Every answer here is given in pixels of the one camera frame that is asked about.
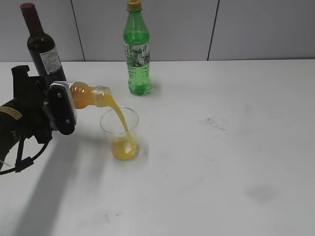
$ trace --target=clear plastic cup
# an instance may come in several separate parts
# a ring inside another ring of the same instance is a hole
[[[128,132],[125,131],[121,120],[112,108],[101,116],[100,127],[104,131],[114,157],[120,160],[129,160],[135,156],[138,149],[137,127],[139,116],[131,108],[120,107],[120,109],[124,114],[129,129]]]

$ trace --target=green soda bottle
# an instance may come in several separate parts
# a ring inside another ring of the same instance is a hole
[[[150,92],[150,34],[141,15],[141,0],[128,0],[129,17],[124,31],[129,90],[135,95]]]

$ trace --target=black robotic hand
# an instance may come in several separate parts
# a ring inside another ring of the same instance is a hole
[[[0,175],[20,172],[32,165],[52,139],[53,130],[69,135],[76,124],[67,85],[49,84],[42,76],[29,77],[29,70],[27,65],[12,68],[13,99],[0,107],[0,169],[10,149],[19,143],[15,167],[1,171]],[[44,146],[33,158],[22,159],[24,141],[32,136]]]

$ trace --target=red wine bottle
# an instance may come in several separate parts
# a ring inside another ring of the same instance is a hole
[[[55,42],[44,33],[35,5],[24,3],[21,11],[30,32],[28,49],[38,74],[49,78],[50,83],[66,81]]]

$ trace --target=table surface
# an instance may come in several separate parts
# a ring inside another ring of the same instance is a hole
[[[1,103],[20,64],[0,63]],[[106,108],[78,110],[71,136],[0,177],[1,236],[315,234],[315,60],[152,62],[145,97],[128,92],[123,62],[63,66],[139,113],[140,153],[114,159]]]

